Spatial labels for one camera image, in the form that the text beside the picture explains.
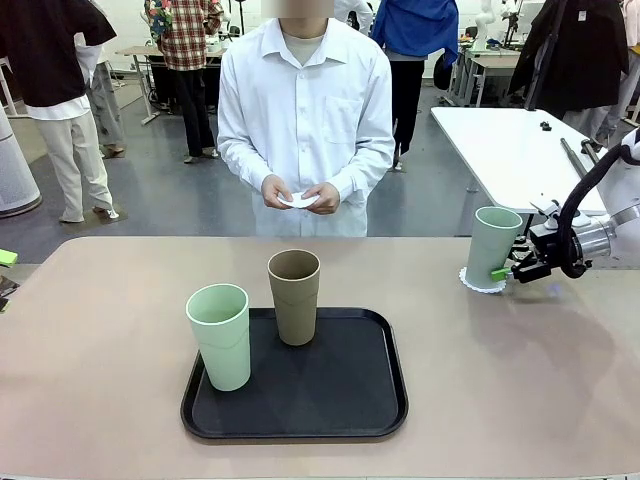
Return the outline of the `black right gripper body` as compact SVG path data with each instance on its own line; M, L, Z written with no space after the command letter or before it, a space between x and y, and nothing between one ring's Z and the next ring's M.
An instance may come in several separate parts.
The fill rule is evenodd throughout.
M549 230L543 224L534 225L529 230L529 239L534 245L538 260L548 264L551 269L561 266L564 254L559 247L556 230Z

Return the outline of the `person's left hand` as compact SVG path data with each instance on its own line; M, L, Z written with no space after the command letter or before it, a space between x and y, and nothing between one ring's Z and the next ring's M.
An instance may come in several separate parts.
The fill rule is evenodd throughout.
M314 202L306 209L316 215L332 215L340 205L340 193L328 182L317 184L302 195L304 200L314 198Z

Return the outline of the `person's right hand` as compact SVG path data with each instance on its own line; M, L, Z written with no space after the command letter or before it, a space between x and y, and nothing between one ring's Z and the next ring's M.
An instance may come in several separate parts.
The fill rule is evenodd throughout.
M266 207L287 210L289 202L293 201L292 194L285 182L277 175L270 174L264 178L261 193Z

